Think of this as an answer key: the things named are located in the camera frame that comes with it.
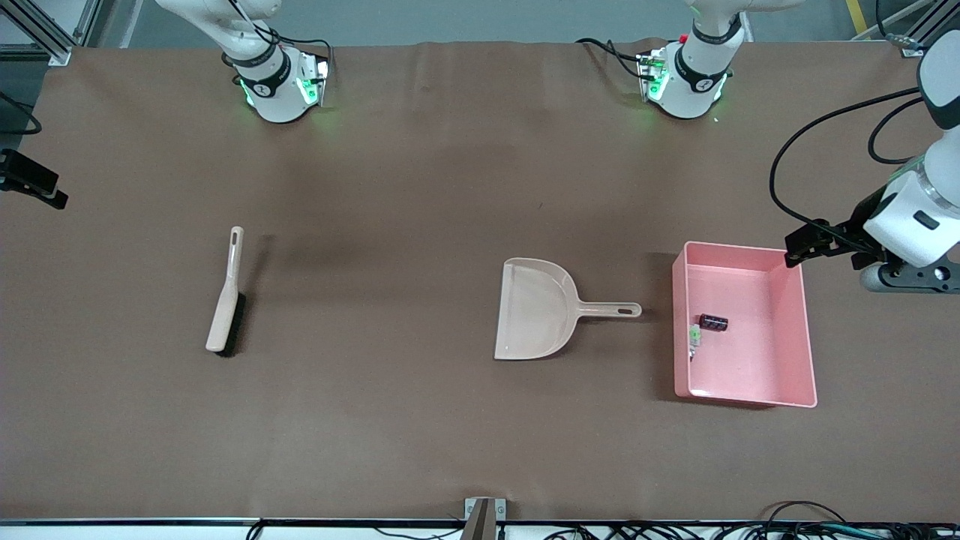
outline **green led light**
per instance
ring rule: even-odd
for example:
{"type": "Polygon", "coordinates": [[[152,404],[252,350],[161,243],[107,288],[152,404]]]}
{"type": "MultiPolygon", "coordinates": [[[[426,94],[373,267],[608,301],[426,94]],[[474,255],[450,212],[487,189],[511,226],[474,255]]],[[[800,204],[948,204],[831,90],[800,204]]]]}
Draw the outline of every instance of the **green led light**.
{"type": "Polygon", "coordinates": [[[247,90],[247,85],[243,82],[243,79],[240,80],[240,87],[243,88],[243,93],[247,96],[247,105],[255,108],[256,105],[253,104],[253,98],[250,96],[250,91],[247,90]]]}
{"type": "Polygon", "coordinates": [[[307,105],[313,105],[317,103],[319,99],[317,97],[317,86],[311,83],[309,80],[304,81],[302,79],[297,79],[298,86],[300,87],[300,93],[303,94],[303,101],[307,105]]]}

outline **black capacitor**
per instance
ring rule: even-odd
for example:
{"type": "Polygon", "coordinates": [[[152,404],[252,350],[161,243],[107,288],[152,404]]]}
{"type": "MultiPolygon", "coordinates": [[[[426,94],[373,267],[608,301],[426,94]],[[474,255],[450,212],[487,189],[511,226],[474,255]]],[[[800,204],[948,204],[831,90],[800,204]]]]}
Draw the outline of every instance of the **black capacitor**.
{"type": "Polygon", "coordinates": [[[725,331],[730,325],[730,320],[715,315],[700,315],[700,328],[712,331],[725,331]]]}

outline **dustpan handle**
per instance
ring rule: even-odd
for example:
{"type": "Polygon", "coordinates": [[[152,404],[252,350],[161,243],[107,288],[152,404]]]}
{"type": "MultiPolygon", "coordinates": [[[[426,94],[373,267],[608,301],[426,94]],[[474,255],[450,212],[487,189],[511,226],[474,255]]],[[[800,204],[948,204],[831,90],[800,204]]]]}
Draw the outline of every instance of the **dustpan handle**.
{"type": "Polygon", "coordinates": [[[640,304],[633,302],[581,302],[581,317],[617,317],[628,318],[639,317],[643,312],[640,304]]]}

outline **small electronic component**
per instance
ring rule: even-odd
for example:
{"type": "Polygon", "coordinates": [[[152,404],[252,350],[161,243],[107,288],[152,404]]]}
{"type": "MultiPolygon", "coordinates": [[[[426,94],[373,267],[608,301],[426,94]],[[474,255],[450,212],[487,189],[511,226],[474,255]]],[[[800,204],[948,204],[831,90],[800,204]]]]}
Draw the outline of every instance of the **small electronic component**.
{"type": "Polygon", "coordinates": [[[730,320],[715,315],[700,315],[700,328],[710,331],[726,331],[730,320]]]}
{"type": "Polygon", "coordinates": [[[700,334],[700,325],[690,325],[690,360],[697,354],[697,347],[700,347],[700,340],[703,336],[700,334]]]}

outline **dustpan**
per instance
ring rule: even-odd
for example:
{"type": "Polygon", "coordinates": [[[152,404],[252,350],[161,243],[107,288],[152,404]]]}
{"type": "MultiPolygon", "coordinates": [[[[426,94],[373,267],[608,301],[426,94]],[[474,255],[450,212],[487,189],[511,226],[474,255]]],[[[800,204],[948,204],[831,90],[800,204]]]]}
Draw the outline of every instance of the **dustpan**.
{"type": "Polygon", "coordinates": [[[632,302],[582,302],[573,278],[561,266],[537,258],[511,258],[503,263],[493,357],[550,356],[570,339],[580,317],[636,318],[641,312],[632,302]]]}

